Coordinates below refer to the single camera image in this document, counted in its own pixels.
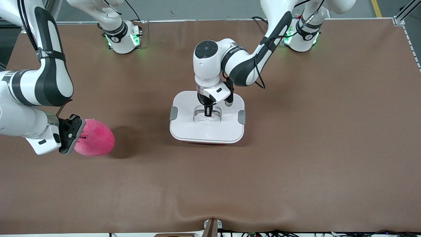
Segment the black cable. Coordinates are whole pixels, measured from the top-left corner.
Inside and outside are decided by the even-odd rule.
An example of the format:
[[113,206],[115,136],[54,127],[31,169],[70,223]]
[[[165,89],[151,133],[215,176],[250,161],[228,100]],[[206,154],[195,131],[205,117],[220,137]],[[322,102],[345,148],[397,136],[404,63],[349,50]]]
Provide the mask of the black cable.
[[[310,0],[307,0],[307,1],[303,1],[303,2],[301,2],[301,3],[299,3],[299,4],[297,4],[296,6],[299,6],[299,5],[301,5],[301,4],[303,4],[303,3],[306,3],[306,2],[309,2]],[[317,8],[317,10],[315,11],[315,14],[317,14],[318,12],[319,12],[319,10],[320,10],[320,8],[322,7],[322,5],[323,5],[323,3],[325,2],[325,0],[322,0],[322,2],[320,3],[320,5],[319,5],[319,7]],[[293,37],[294,35],[296,35],[298,32],[300,32],[303,28],[304,28],[304,26],[306,25],[306,23],[304,23],[302,26],[301,26],[301,28],[300,29],[297,29],[297,31],[295,32],[295,33],[293,33],[292,35],[278,35],[278,36],[275,36],[275,37],[272,37],[272,38],[269,38],[269,39],[267,39],[266,40],[266,42],[263,44],[263,45],[266,45],[268,42],[270,42],[270,41],[272,41],[272,40],[274,40],[274,39],[277,39],[277,38],[289,38],[289,37]],[[262,78],[262,76],[260,75],[260,71],[259,71],[259,68],[257,67],[257,58],[258,58],[258,55],[259,55],[259,53],[260,53],[260,51],[261,51],[261,49],[259,50],[259,52],[257,52],[256,53],[256,55],[255,55],[255,57],[254,57],[254,67],[256,68],[256,71],[257,71],[257,75],[258,75],[258,78],[260,79],[260,82],[262,83],[261,85],[257,82],[257,81],[255,81],[254,83],[256,83],[260,88],[262,88],[262,89],[266,89],[266,85],[264,84],[264,81],[263,81],[263,78]]]
[[311,0],[302,1],[299,4],[295,5],[294,7],[296,8],[296,7],[298,7],[298,6],[302,5],[302,4],[305,4],[305,3],[309,2],[309,1],[311,1]]
[[24,29],[27,32],[29,41],[31,42],[35,51],[37,51],[38,47],[37,47],[37,44],[35,43],[34,36],[32,35],[31,28],[30,28],[29,23],[28,23],[28,16],[26,14],[25,2],[23,0],[17,0],[17,3],[18,3],[19,15],[20,15],[21,20],[22,20],[22,25],[24,26]]
[[265,19],[263,19],[263,18],[261,18],[259,16],[253,16],[252,19],[259,19],[259,20],[261,20],[261,21],[263,21],[264,23],[267,24],[267,20],[265,20]]
[[[297,5],[295,5],[295,6],[294,6],[294,8],[296,8],[296,7],[298,7],[298,6],[302,5],[302,4],[305,4],[305,3],[309,2],[309,1],[311,1],[311,0],[305,0],[305,1],[302,1],[302,2],[298,3]],[[267,24],[267,20],[265,20],[265,19],[263,19],[263,18],[261,18],[261,17],[259,17],[259,16],[253,16],[253,17],[252,17],[252,19],[259,19],[259,20],[261,20],[261,21],[263,21],[264,23],[266,23],[266,24]]]
[[106,4],[108,4],[108,6],[109,7],[111,7],[111,9],[113,10],[113,11],[115,11],[117,14],[119,14],[120,16],[122,15],[120,12],[118,12],[113,6],[111,6],[111,4],[109,4],[108,2],[107,2],[107,0],[104,0],[104,2],[106,3]]
[[320,10],[320,8],[322,7],[323,3],[325,2],[325,0],[322,0],[322,2],[320,3],[319,7],[317,8],[316,12],[318,12]]
[[363,233],[347,233],[347,232],[343,232],[342,233],[338,233],[338,235],[336,237],[371,237],[375,234],[392,234],[392,235],[398,235],[400,237],[405,237],[405,234],[401,234],[399,232],[394,232],[394,231],[390,231],[390,230],[379,230],[377,232],[371,233],[371,234],[363,234]]
[[136,13],[136,11],[133,9],[133,7],[130,5],[130,3],[129,3],[127,0],[124,0],[124,1],[126,1],[127,5],[129,5],[129,7],[132,9],[132,11],[136,14],[137,21],[140,21],[140,19],[139,19],[139,15],[138,15],[138,14]]
[[223,76],[223,78],[225,78],[225,79],[229,79],[229,76],[227,75],[227,76],[225,76],[225,72],[224,71],[222,71],[222,76]]

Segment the pink ball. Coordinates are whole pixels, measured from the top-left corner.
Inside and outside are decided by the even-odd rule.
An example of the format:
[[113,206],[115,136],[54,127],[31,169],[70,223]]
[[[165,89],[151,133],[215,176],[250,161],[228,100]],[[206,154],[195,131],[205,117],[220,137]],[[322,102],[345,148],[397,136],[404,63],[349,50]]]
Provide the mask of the pink ball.
[[84,156],[103,156],[112,151],[115,138],[104,123],[95,119],[86,119],[75,151]]

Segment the brown table surface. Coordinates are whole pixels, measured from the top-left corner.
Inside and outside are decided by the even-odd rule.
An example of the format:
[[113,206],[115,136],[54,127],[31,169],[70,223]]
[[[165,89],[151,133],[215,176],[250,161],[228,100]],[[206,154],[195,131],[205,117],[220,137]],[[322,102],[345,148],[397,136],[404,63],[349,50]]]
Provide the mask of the brown table surface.
[[[266,90],[236,88],[238,143],[171,136],[173,98],[195,90],[196,44],[230,37],[253,51],[265,29],[151,23],[140,51],[118,55],[96,25],[59,26],[75,85],[62,117],[106,123],[116,147],[37,156],[1,137],[0,233],[182,232],[210,217],[237,231],[421,231],[421,73],[390,19],[326,21],[311,51],[279,48]],[[8,69],[38,67],[20,35]]]

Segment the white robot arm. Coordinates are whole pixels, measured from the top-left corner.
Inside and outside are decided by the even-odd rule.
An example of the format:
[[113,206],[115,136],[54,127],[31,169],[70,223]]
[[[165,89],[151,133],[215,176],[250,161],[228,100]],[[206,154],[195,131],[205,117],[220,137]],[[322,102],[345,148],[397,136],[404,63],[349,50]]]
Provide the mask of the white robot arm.
[[140,46],[142,28],[130,21],[123,21],[114,7],[124,0],[67,0],[67,2],[98,21],[109,46],[119,54],[127,54]]
[[62,106],[73,95],[54,18],[41,0],[0,0],[0,17],[25,28],[41,64],[38,70],[0,72],[0,134],[26,138],[39,155],[58,148],[70,153],[84,120],[63,120],[34,107]]
[[[291,27],[286,35],[291,36],[284,39],[284,43],[292,50],[297,52],[308,51],[315,43],[322,26],[328,14],[328,9],[337,14],[343,14],[349,11],[356,0],[311,0],[305,3],[301,19],[293,19]],[[317,14],[304,25],[315,12]]]
[[[193,54],[196,88],[199,101],[205,106],[205,115],[211,116],[212,106],[225,100],[227,106],[232,103],[233,87],[250,86],[256,82],[267,60],[276,50],[293,20],[292,9],[298,0],[261,0],[260,4],[268,21],[268,30],[253,53],[249,54],[242,46],[232,39],[215,42],[205,40],[200,42]],[[299,26],[305,30],[312,29],[318,10],[324,13],[321,6],[324,0],[312,0],[306,3],[303,21]],[[355,0],[327,0],[329,6],[337,11],[347,11]],[[221,71],[228,75],[227,82],[220,78]]]

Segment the metal bracket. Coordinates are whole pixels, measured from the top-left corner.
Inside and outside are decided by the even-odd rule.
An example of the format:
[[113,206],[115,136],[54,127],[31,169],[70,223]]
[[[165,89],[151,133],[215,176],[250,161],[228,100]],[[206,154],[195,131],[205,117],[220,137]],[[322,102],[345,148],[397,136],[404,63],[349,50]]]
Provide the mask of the metal bracket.
[[218,219],[208,219],[208,220],[206,220],[204,228],[206,228],[206,226],[208,225],[209,220],[216,220],[216,222],[218,223],[218,229],[222,229],[222,221],[220,221]]
[[393,17],[393,24],[394,24],[395,26],[404,26],[404,25],[405,25],[405,21],[404,21],[404,20],[402,20],[402,21],[400,22],[400,21],[398,21],[398,20],[396,19],[396,16],[394,16],[394,17]]
[[399,13],[393,17],[395,26],[405,25],[403,20],[420,4],[421,0],[411,0],[406,6],[402,7]]
[[222,229],[222,221],[217,219],[208,219],[205,221],[205,231],[202,237],[218,237],[218,229]]

